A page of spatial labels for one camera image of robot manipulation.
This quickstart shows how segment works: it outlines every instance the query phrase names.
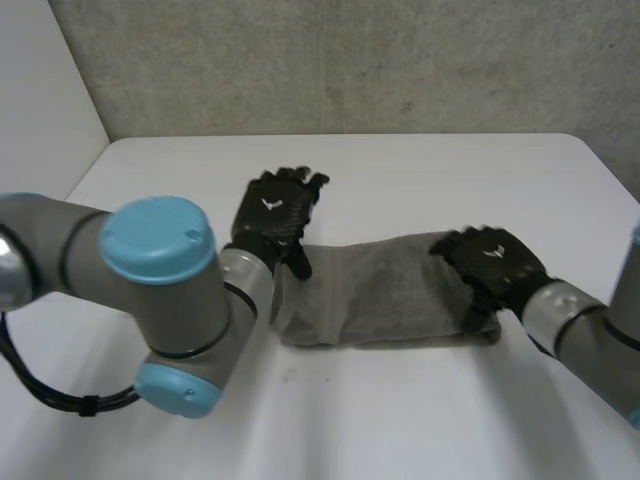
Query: gray cloth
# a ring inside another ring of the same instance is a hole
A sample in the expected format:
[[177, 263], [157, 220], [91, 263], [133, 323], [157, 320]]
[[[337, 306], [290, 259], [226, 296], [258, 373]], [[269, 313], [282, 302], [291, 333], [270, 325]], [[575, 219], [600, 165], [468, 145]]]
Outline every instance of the gray cloth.
[[[313, 276], [301, 282], [278, 269], [272, 328], [284, 344], [297, 346], [394, 347], [462, 336], [471, 290], [444, 260], [429, 256], [442, 235], [305, 246]], [[493, 315], [464, 337], [493, 343], [500, 332]]]

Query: light blue joint cap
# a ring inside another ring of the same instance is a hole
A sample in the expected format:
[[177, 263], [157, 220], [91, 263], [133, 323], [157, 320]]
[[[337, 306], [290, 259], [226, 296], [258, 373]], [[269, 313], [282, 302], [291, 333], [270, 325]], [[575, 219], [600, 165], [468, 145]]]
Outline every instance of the light blue joint cap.
[[177, 368], [143, 363], [133, 384], [154, 407], [186, 418], [207, 416], [222, 395], [218, 387]]
[[631, 426], [636, 430], [640, 430], [640, 405], [636, 408], [636, 411], [631, 414], [631, 418], [629, 419]]
[[104, 262], [127, 280], [170, 285], [195, 277], [216, 255], [207, 216], [180, 197], [150, 197], [109, 216], [100, 232]]

